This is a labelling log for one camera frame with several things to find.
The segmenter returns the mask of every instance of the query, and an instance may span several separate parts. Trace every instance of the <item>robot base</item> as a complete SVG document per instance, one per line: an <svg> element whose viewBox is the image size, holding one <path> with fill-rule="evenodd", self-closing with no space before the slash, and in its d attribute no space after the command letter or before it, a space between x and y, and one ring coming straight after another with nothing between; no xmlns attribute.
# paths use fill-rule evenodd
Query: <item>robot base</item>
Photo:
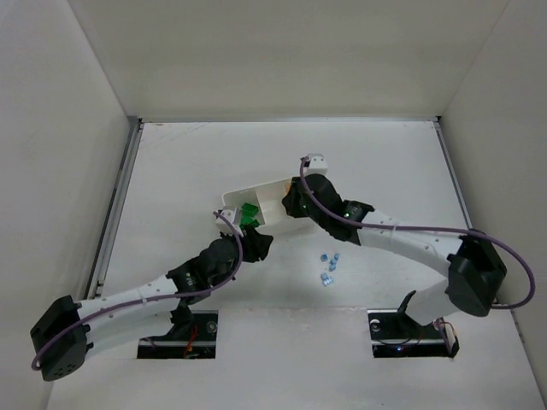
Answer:
<svg viewBox="0 0 547 410"><path fill-rule="evenodd" d="M375 358L453 358L460 348L449 328L438 330L433 324L421 326L405 313L397 313L397 309L368 310L368 327Z"/></svg>

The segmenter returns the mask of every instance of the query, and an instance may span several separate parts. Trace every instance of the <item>white plastic container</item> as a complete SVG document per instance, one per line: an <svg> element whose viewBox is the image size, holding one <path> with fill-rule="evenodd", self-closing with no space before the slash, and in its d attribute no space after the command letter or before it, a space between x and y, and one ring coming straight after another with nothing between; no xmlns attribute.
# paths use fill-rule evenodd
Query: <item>white plastic container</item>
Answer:
<svg viewBox="0 0 547 410"><path fill-rule="evenodd" d="M311 173L326 174L327 164L321 154L309 154L309 167L305 170L305 175ZM285 207L281 200L286 196L291 187L291 178L281 179L266 184L260 184L227 192L222 195L224 209L232 210L232 220L234 224L239 225L241 218L241 207L245 203L250 203L258 207L258 214L255 219L260 225L257 231L264 235L276 235L283 232L294 231L304 226L312 226L314 222L309 218L294 219L286 214ZM216 224L223 232L230 232L226 224L217 219Z"/></svg>

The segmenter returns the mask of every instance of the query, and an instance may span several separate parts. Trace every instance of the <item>white wall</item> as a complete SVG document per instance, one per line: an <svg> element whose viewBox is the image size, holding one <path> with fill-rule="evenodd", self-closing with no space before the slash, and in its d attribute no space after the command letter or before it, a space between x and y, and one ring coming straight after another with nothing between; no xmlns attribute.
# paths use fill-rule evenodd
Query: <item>white wall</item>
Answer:
<svg viewBox="0 0 547 410"><path fill-rule="evenodd" d="M547 2L511 0L443 116L442 127L473 223L514 245L538 280L516 311L544 397L547 355ZM511 261L505 301L527 290Z"/></svg>
<svg viewBox="0 0 547 410"><path fill-rule="evenodd" d="M128 114L442 114L508 0L70 0Z"/></svg>
<svg viewBox="0 0 547 410"><path fill-rule="evenodd" d="M66 0L0 19L0 407L35 409L29 331L90 270L128 124Z"/></svg>

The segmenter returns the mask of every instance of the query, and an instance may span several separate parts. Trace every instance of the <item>green block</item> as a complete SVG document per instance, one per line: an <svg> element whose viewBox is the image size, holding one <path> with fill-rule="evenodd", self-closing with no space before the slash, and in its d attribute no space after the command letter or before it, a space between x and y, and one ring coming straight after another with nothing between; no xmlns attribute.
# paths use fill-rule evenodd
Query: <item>green block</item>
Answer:
<svg viewBox="0 0 547 410"><path fill-rule="evenodd" d="M239 221L239 226L244 227L253 223L253 219L250 216L242 215Z"/></svg>
<svg viewBox="0 0 547 410"><path fill-rule="evenodd" d="M251 204L251 203L244 203L243 207L241 207L241 212L244 216L255 216L258 214L258 207Z"/></svg>

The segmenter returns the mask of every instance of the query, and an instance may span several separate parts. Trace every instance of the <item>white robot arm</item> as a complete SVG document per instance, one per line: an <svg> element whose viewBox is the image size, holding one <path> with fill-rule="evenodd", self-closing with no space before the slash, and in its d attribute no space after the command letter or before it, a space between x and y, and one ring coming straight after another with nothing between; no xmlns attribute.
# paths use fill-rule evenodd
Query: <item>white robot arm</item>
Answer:
<svg viewBox="0 0 547 410"><path fill-rule="evenodd" d="M452 228L413 229L370 205L343 201L324 175L304 174L311 161L311 157L303 159L301 176L292 179L282 200L289 216L311 218L338 240L389 250L443 276L426 290L408 293L396 320L403 318L406 326L426 326L457 311L488 314L507 270L486 235L466 231L456 237L443 233L459 231ZM31 330L37 352L32 368L40 370L46 381L57 380L115 345L187 331L192 323L188 306L232 280L243 261L264 260L273 241L251 226L234 227L236 215L229 209L217 218L230 226L232 235L221 234L199 256L167 275L101 299L74 302L64 296L53 302ZM533 286L527 299L532 295Z"/></svg>

